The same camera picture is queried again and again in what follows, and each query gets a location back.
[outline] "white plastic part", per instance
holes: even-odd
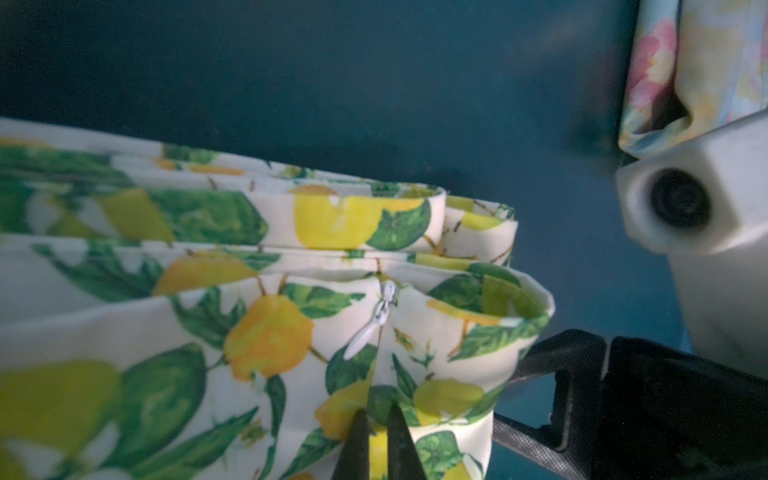
[[[397,283],[385,280],[382,283],[382,299],[373,309],[373,316],[365,326],[355,334],[344,350],[344,359],[349,360],[357,355],[373,336],[373,333],[386,323],[389,318],[389,308],[395,301],[398,292]]]
[[[707,191],[707,224],[675,228],[653,211],[670,168]],[[694,352],[768,379],[768,111],[624,167],[616,185],[627,234],[667,254]]]
[[[668,260],[694,352],[768,379],[768,238]]]
[[[707,224],[672,227],[653,211],[650,190],[670,168],[707,191]],[[616,187],[627,235],[652,252],[712,254],[760,239],[768,233],[768,111],[621,168]]]

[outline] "green leaf print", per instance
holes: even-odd
[[[122,376],[120,439],[104,466],[128,468],[168,445],[203,400],[206,369],[196,343],[144,360]]]
[[[402,250],[424,235],[430,217],[429,200],[405,212],[384,210],[379,228],[366,243],[378,250]]]
[[[243,299],[238,298],[228,313],[222,313],[221,290],[218,286],[207,288],[203,298],[189,309],[181,305],[179,295],[171,295],[168,298],[181,326],[216,349],[222,348],[224,338],[247,311]]]
[[[393,182],[371,182],[371,195],[393,198],[400,192],[400,184]]]
[[[386,425],[389,409],[395,403],[400,406],[408,426],[418,427],[419,417],[416,416],[416,410],[411,403],[411,399],[403,395],[397,387],[391,385],[375,385],[371,387],[368,393],[366,411],[380,425]]]
[[[394,353],[392,354],[392,363],[395,365],[395,373],[397,373],[397,387],[409,399],[412,399],[413,393],[416,391],[416,382],[413,381],[413,377],[408,373],[408,370],[397,360],[397,356]]]
[[[54,148],[0,146],[0,173],[30,180],[112,180],[132,185],[128,176],[112,168],[109,155],[63,151]]]
[[[264,270],[271,266],[276,261],[280,260],[279,253],[265,253],[265,252],[249,252],[245,250],[228,250],[223,249],[232,257],[239,258],[240,261],[245,263],[250,268],[257,272]]]
[[[37,244],[32,249],[47,258],[75,286],[105,302],[124,302],[150,296],[152,287],[163,274],[163,267],[144,254],[138,271],[129,273],[112,249],[113,244],[116,243],[111,240],[89,240],[85,258],[75,266],[57,258],[49,245]]]
[[[288,469],[280,476],[280,480],[288,478],[291,475],[301,472],[321,458],[325,457],[331,451],[340,445],[341,442],[328,439],[323,435],[323,429],[313,430],[304,439],[304,443],[299,447],[296,457],[290,463]]]
[[[288,283],[282,292],[299,307],[301,313],[310,319],[319,319],[334,316],[346,307],[352,305],[353,300],[362,300],[364,293],[339,293],[323,286],[299,285]]]
[[[441,480],[451,468],[464,461],[453,432],[437,432],[415,442],[427,480]]]
[[[512,275],[509,270],[505,269],[503,266],[494,265],[493,263],[473,263],[467,268],[467,271],[471,273],[480,273],[482,275],[493,276],[494,278],[498,278],[500,280],[513,283],[517,286],[521,286],[520,280],[518,280],[516,276]]]
[[[241,192],[149,189],[147,193],[182,242],[256,245],[269,230]]]
[[[370,372],[373,360],[379,351],[375,346],[366,344],[357,355],[349,360],[344,359],[346,345],[333,354],[326,368],[326,389],[328,395],[354,382],[365,380]]]
[[[272,471],[275,463],[275,452],[277,450],[277,437],[280,434],[280,424],[283,422],[283,413],[286,409],[286,386],[279,375],[275,375],[266,381],[266,393],[270,396],[272,404],[272,428],[270,434],[274,442],[266,450],[266,462],[259,474],[258,480],[263,480]]]
[[[498,402],[498,398],[502,396],[502,393],[504,392],[504,388],[506,388],[506,386],[507,386],[507,382],[504,382],[500,386],[496,387],[495,389],[483,395],[480,401],[477,402],[469,410],[469,412],[466,413],[466,415],[464,415],[464,417],[467,418],[467,422],[475,423],[478,420],[483,419],[490,412],[492,412],[493,408],[496,406],[496,402]]]
[[[455,275],[427,292],[456,308],[482,313],[482,275]]]
[[[349,259],[355,259],[355,258],[363,258],[366,255],[365,250],[347,250],[346,251],[346,257]]]
[[[522,323],[515,327],[477,325],[469,330],[462,340],[461,348],[449,362],[487,355],[511,345],[516,340],[537,336],[547,323],[549,315],[542,313],[532,319],[523,319]]]
[[[280,178],[314,178],[315,171],[296,165],[286,165],[277,176]]]
[[[219,152],[204,148],[185,147],[184,145],[163,144],[163,157],[169,160],[188,161],[208,165]]]
[[[221,457],[237,435],[250,424],[258,407],[160,452],[128,471],[137,480],[190,480]]]
[[[0,181],[0,232],[32,233],[27,223],[27,200],[34,192],[20,181]]]

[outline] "zipper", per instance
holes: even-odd
[[[357,355],[366,346],[368,341],[371,340],[376,329],[386,323],[386,320],[389,318],[389,310],[395,302],[399,291],[400,288],[397,287],[397,283],[391,280],[382,282],[382,299],[373,307],[371,320],[349,341],[349,345],[344,351],[345,360],[349,360]]]

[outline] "folded fabric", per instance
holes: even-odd
[[[186,188],[241,190],[245,194],[254,191],[295,194],[300,202],[293,206],[288,197],[270,202],[268,210],[274,211],[273,217],[281,219],[275,221],[285,223],[292,217],[290,210],[293,209],[301,210],[311,217],[315,217],[317,212],[320,215],[316,216],[316,222],[327,226],[338,223],[339,217],[343,217],[341,221],[346,227],[338,233],[333,232],[333,235],[325,235],[330,239],[308,240],[304,246],[309,248],[405,250],[413,245],[407,243],[408,240],[416,238],[417,233],[421,232],[422,239],[413,240],[417,243],[413,245],[413,251],[427,251],[425,245],[429,245],[431,253],[448,257],[472,257],[474,260],[500,265],[508,262],[511,257],[518,226],[514,220],[514,209],[504,204],[464,197],[441,197],[431,199],[432,209],[427,211],[423,205],[418,210],[408,208],[418,204],[417,200],[401,200],[434,197],[444,192],[437,187],[379,182],[77,128],[0,118],[0,145],[4,145],[0,147],[0,175],[16,178],[34,179],[32,174],[37,173],[46,180],[87,180],[123,187],[167,186],[174,179],[183,179],[176,182],[185,182]],[[304,208],[309,204],[313,208]],[[384,207],[382,211],[388,213],[384,213],[376,224],[386,230],[379,230],[379,235],[374,235],[376,228],[372,224],[376,216],[361,213],[361,210],[387,205],[392,208]],[[369,221],[357,224],[355,215],[362,215]],[[426,224],[434,229],[439,223],[442,223],[441,232],[421,230]],[[349,228],[357,229],[356,234],[346,239]],[[386,233],[393,229],[401,232],[407,230],[406,238]],[[296,235],[301,242],[298,230]],[[369,237],[374,237],[373,245],[366,243]],[[265,244],[292,245],[282,243],[282,240]]]
[[[768,107],[766,0],[643,0],[619,146],[651,157]]]
[[[487,263],[370,254],[3,237],[0,315],[22,319],[0,330],[3,446],[42,478],[327,478],[356,410],[385,425],[398,402],[430,478],[481,478],[551,295]],[[345,360],[380,280],[399,285],[388,321]]]
[[[495,264],[512,209],[2,126],[0,478],[327,480],[366,409],[386,480],[397,403],[429,480],[482,480],[495,403],[554,313]]]

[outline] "lemon print fabric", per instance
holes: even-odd
[[[482,480],[492,410],[554,312],[502,266],[513,209],[0,127],[0,477],[328,480],[365,409],[386,480],[397,404],[429,480]]]
[[[104,425],[121,390],[120,373],[98,361],[71,361],[0,373],[0,439],[76,453]]]
[[[413,393],[420,425],[432,425],[447,414],[456,417],[480,401],[485,392],[477,385],[454,379],[427,380]]]
[[[368,465],[371,480],[384,480],[387,476],[386,428],[374,425],[368,437]]]
[[[341,197],[312,184],[292,192],[296,235],[308,248],[402,250],[422,238],[431,220],[425,198]]]
[[[483,476],[480,462],[459,450],[453,432],[432,433],[414,444],[428,480],[480,480]]]
[[[137,269],[116,252],[110,240],[90,240],[75,264],[65,261],[46,243],[32,249],[81,290],[105,302],[169,295],[231,283],[257,275],[280,258],[278,253],[242,250],[190,251],[163,266],[151,255],[141,256]]]
[[[288,297],[257,299],[224,339],[224,355],[236,379],[254,372],[270,378],[292,369],[312,345],[314,324]]]

